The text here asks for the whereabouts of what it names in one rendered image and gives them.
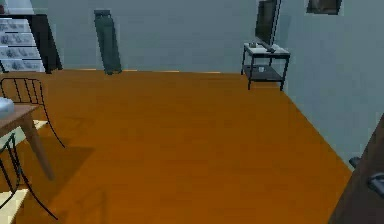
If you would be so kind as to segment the brown wooden table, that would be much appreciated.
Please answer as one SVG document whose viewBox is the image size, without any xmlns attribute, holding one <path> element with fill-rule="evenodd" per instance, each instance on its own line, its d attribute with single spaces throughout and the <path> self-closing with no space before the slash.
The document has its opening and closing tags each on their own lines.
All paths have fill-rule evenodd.
<svg viewBox="0 0 384 224">
<path fill-rule="evenodd" d="M 37 107 L 32 105 L 15 105 L 13 113 L 5 118 L 0 118 L 0 137 L 17 127 L 21 127 L 45 175 L 49 180 L 53 180 L 55 178 L 54 172 L 32 118 L 32 112 L 36 109 Z"/>
</svg>

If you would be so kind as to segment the black flat television set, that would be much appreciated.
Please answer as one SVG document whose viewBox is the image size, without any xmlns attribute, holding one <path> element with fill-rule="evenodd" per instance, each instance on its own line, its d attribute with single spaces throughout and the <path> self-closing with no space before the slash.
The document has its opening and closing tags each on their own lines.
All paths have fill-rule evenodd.
<svg viewBox="0 0 384 224">
<path fill-rule="evenodd" d="M 272 38 L 277 10 L 277 0 L 260 0 L 255 26 L 255 37 L 268 52 L 274 53 Z"/>
</svg>

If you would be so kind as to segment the white object on table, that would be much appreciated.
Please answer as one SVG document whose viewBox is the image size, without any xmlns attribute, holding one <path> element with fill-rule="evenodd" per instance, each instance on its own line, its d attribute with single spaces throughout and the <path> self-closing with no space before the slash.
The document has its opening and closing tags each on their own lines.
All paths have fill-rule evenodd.
<svg viewBox="0 0 384 224">
<path fill-rule="evenodd" d="M 14 102 L 9 98 L 0 97 L 0 119 L 6 118 L 14 112 Z"/>
</svg>

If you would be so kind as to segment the dark framed wall picture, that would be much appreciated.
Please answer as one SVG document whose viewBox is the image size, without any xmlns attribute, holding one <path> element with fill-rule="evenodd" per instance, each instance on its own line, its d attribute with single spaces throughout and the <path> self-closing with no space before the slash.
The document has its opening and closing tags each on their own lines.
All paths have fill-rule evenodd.
<svg viewBox="0 0 384 224">
<path fill-rule="evenodd" d="M 342 0 L 308 0 L 307 13 L 337 15 Z"/>
</svg>

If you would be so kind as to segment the white and black chest of drawers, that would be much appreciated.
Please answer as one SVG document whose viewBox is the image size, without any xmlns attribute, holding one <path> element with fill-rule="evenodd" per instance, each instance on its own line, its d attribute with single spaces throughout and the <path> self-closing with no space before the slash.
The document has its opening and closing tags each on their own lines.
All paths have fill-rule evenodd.
<svg viewBox="0 0 384 224">
<path fill-rule="evenodd" d="M 63 66 L 46 14 L 0 15 L 0 71 L 45 72 Z"/>
</svg>

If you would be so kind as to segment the brown room door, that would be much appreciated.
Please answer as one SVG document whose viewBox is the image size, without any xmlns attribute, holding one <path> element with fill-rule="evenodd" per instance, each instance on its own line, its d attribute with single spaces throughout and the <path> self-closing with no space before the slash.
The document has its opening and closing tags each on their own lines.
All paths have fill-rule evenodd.
<svg viewBox="0 0 384 224">
<path fill-rule="evenodd" d="M 384 113 L 360 157 L 328 224 L 384 224 Z"/>
</svg>

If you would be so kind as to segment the black metal television stand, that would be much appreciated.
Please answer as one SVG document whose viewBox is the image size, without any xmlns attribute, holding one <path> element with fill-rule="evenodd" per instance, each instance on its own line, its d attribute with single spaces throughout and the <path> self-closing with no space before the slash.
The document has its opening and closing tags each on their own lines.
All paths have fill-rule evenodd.
<svg viewBox="0 0 384 224">
<path fill-rule="evenodd" d="M 263 46 L 251 48 L 249 47 L 249 43 L 243 44 L 240 74 L 246 75 L 248 79 L 248 89 L 251 88 L 252 82 L 276 82 L 280 84 L 280 90 L 284 89 L 291 54 L 289 51 L 276 44 L 273 44 L 272 48 L 275 50 L 274 53 L 268 52 Z M 257 59 L 268 59 L 269 63 L 267 65 L 257 65 Z M 274 59 L 285 61 L 284 69 L 281 74 L 272 67 Z M 259 67 L 264 67 L 265 71 L 259 72 Z"/>
</svg>

